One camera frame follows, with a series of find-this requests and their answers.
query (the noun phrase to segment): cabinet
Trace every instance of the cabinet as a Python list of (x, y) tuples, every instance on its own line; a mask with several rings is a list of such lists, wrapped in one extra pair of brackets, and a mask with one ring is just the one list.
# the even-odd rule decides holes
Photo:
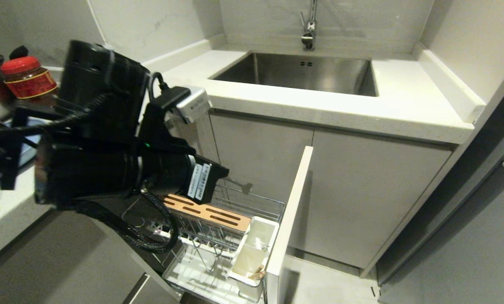
[(310, 200), (293, 246), (365, 268), (451, 151), (380, 136), (314, 131)]
[(233, 114), (210, 115), (220, 163), (255, 194), (287, 201), (303, 147), (314, 130), (291, 123)]

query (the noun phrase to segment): jar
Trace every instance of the jar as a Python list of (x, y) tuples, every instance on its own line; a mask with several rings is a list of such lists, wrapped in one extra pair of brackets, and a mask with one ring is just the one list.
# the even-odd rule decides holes
[(1, 66), (6, 76), (5, 84), (21, 100), (55, 105), (52, 96), (57, 93), (57, 83), (47, 69), (40, 66), (34, 56), (9, 60)]

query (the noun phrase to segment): white label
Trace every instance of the white label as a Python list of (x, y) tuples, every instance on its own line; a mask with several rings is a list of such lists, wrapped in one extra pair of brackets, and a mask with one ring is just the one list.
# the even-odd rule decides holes
[(198, 184), (200, 183), (201, 170), (203, 166), (196, 164), (194, 166), (194, 173), (192, 173), (192, 178), (190, 179), (190, 186), (188, 186), (188, 196), (193, 198), (196, 196), (196, 190), (198, 190)]
[(203, 164), (203, 170), (201, 172), (200, 177), (200, 184), (198, 185), (198, 192), (196, 192), (196, 198), (198, 200), (201, 200), (203, 198), (205, 186), (207, 185), (207, 179), (209, 178), (209, 171), (211, 171), (211, 165), (208, 163)]

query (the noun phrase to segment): faucet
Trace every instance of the faucet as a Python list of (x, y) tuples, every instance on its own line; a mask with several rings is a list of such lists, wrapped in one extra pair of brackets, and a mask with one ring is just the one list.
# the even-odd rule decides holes
[(304, 34), (301, 36), (301, 42), (304, 44), (303, 50), (313, 51), (314, 43), (316, 42), (316, 6), (317, 0), (312, 0), (310, 4), (310, 15), (308, 21), (304, 21), (303, 12), (301, 12), (301, 24), (303, 25)]

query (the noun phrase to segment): stainless steel sink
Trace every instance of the stainless steel sink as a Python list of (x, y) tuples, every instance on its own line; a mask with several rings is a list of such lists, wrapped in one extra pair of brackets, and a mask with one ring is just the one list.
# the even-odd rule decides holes
[(211, 79), (378, 96), (370, 61), (251, 53)]

